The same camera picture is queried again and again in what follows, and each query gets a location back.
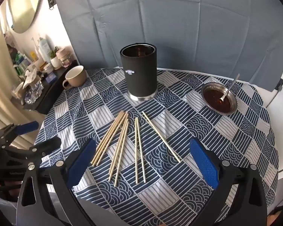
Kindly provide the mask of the bamboo chopstick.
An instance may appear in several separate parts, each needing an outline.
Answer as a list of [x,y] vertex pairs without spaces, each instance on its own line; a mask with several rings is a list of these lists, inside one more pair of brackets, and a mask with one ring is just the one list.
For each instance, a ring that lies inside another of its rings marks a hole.
[[119,175],[119,171],[120,171],[120,166],[121,166],[121,161],[122,161],[122,156],[123,156],[123,150],[124,150],[126,135],[127,135],[127,131],[128,131],[128,124],[129,124],[129,120],[126,119],[124,134],[123,134],[122,142],[121,142],[121,151],[119,153],[118,166],[117,166],[117,171],[116,171],[116,174],[115,174],[115,181],[114,181],[115,187],[118,184],[118,175]]
[[96,164],[98,156],[102,153],[105,145],[107,144],[108,140],[112,136],[112,133],[115,131],[115,129],[118,126],[119,122],[123,118],[123,115],[124,115],[124,112],[123,112],[123,110],[121,110],[121,112],[119,112],[118,116],[116,117],[116,119],[114,120],[114,122],[112,123],[112,125],[110,126],[110,128],[108,129],[106,134],[104,135],[103,139],[100,141],[99,145],[96,148],[95,156],[91,160],[91,165],[92,166],[94,166]]
[[115,152],[114,152],[114,155],[113,155],[111,166],[110,166],[110,169],[109,169],[108,181],[111,181],[113,171],[114,171],[114,168],[115,168],[115,164],[116,164],[117,159],[119,157],[119,152],[120,152],[121,145],[122,145],[122,142],[123,142],[123,139],[124,139],[124,136],[125,136],[125,130],[126,130],[126,127],[127,127],[127,123],[128,123],[128,118],[126,117],[124,125],[123,125],[122,130],[121,130],[120,137],[118,139],[118,143],[116,145],[116,149],[115,149]]
[[116,135],[116,133],[118,132],[120,126],[122,125],[122,123],[125,121],[126,117],[128,116],[127,112],[124,112],[123,118],[121,119],[121,121],[119,122],[118,126],[116,127],[115,131],[112,133],[112,136],[110,137],[110,139],[108,140],[107,144],[105,145],[102,153],[98,156],[98,159],[96,161],[96,164],[94,166],[97,166],[100,164],[100,161],[102,160],[107,148],[109,147],[111,141],[114,139],[114,136]]

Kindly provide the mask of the crumpled foil wrapper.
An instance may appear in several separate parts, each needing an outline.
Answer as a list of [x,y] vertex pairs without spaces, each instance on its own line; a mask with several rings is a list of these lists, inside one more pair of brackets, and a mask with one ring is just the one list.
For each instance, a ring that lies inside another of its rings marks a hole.
[[25,95],[24,101],[26,104],[34,104],[36,100],[41,96],[44,86],[41,81],[36,83],[33,87],[30,87]]

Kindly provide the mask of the blue patterned tablecloth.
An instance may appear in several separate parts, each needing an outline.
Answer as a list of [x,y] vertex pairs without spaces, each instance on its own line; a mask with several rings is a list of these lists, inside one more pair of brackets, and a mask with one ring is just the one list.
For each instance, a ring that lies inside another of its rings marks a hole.
[[[229,86],[231,82],[180,71],[158,71],[157,96],[146,102],[130,99],[124,72],[118,68],[88,70],[81,87],[64,90],[46,116],[36,143],[54,136],[61,146],[43,158],[54,165],[92,138],[104,137],[123,110],[129,125],[115,187],[109,178],[110,164],[118,143],[114,136],[101,162],[90,165],[76,197],[99,205],[129,225],[188,225],[200,212],[213,190],[204,181],[189,151],[198,138],[219,158],[237,167],[256,165],[266,202],[272,204],[278,183],[279,156],[275,136],[263,99],[255,87],[236,83],[233,92],[238,109],[229,116],[210,110],[201,97],[205,83]],[[138,149],[138,184],[135,184],[135,118],[139,118],[146,180]]]

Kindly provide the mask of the blue small box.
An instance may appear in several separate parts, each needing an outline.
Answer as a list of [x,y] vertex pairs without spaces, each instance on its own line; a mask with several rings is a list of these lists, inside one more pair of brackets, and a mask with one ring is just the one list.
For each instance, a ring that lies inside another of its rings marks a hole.
[[51,72],[50,74],[47,75],[47,77],[45,78],[46,82],[48,84],[51,84],[52,82],[54,82],[57,79],[57,76],[55,75],[54,72]]

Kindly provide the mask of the metal spoon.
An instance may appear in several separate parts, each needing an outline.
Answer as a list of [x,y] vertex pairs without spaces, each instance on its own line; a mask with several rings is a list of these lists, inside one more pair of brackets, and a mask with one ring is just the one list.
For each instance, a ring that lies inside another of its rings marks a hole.
[[240,74],[237,74],[236,78],[232,81],[231,85],[228,87],[228,89],[226,90],[226,92],[224,92],[224,94],[222,95],[222,97],[220,97],[220,100],[223,102],[224,99],[227,97],[229,91],[231,90],[231,88],[233,87],[233,85],[236,83],[236,81],[238,80],[238,78],[240,77]]

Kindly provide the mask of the steel sauce bowl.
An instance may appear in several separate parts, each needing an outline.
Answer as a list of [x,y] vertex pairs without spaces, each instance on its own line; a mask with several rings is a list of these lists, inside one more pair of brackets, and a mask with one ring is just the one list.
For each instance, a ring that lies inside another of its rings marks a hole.
[[206,106],[217,114],[231,115],[238,109],[233,92],[216,82],[206,83],[201,87],[201,96]]

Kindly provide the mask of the small potted plant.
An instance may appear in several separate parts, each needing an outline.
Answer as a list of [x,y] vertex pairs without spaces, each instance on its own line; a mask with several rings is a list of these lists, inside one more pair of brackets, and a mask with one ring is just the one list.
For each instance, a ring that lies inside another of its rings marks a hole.
[[62,67],[61,61],[57,57],[57,51],[58,47],[55,47],[53,50],[50,51],[49,56],[50,56],[50,61],[54,69],[59,69]]

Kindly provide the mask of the beige ceramic mug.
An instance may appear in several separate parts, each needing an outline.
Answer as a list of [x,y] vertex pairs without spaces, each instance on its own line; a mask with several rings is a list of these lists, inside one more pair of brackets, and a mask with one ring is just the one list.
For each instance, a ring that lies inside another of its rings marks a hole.
[[72,87],[80,87],[87,80],[87,73],[84,66],[78,65],[72,68],[66,73],[65,80],[62,85],[64,89],[70,89]]

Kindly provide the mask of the white lotion bottle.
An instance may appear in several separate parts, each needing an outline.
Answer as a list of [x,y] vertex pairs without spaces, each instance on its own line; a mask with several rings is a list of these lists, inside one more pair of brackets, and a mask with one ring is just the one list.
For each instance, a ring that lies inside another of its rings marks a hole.
[[51,49],[50,49],[50,47],[49,47],[49,45],[47,43],[47,40],[42,38],[42,37],[40,37],[39,41],[38,41],[38,44],[39,44],[40,50],[42,51],[42,54],[44,56],[45,61],[50,63],[51,62],[50,61],[51,60],[51,58],[50,58],[50,51],[51,51]]

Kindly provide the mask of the pink glass jar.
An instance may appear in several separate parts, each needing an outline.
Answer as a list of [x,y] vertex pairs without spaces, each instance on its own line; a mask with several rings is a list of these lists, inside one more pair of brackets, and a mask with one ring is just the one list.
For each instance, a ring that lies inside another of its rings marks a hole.
[[67,48],[61,48],[56,52],[57,58],[61,61],[64,68],[67,68],[73,62],[70,51]]

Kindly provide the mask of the black backdrop clamp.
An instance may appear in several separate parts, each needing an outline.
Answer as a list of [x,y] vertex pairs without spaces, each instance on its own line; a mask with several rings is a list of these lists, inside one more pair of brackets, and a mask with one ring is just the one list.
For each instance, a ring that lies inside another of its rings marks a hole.
[[277,83],[277,85],[276,85],[276,87],[275,87],[275,90],[276,90],[276,91],[281,91],[282,88],[283,88],[283,79],[281,78],[281,79],[279,80],[279,82]]

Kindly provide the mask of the black cylindrical utensil holder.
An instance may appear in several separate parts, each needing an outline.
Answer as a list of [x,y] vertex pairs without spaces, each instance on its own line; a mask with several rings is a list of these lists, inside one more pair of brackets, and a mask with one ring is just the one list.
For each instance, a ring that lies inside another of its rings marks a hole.
[[127,91],[134,101],[148,101],[158,93],[157,48],[148,43],[127,45],[120,50]]

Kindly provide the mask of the grey-blue backdrop cloth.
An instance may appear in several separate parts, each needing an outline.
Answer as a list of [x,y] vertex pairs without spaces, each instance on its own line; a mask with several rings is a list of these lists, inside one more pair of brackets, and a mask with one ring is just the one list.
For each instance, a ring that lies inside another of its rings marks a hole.
[[283,74],[279,0],[56,0],[79,62],[121,64],[133,43],[157,48],[157,65],[233,78],[272,91]]

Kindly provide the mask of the oval wall mirror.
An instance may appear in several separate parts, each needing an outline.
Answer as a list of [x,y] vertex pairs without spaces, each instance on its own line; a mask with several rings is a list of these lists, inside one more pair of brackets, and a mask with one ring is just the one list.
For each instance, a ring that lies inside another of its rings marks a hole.
[[6,0],[7,24],[15,33],[26,32],[34,21],[41,0]]

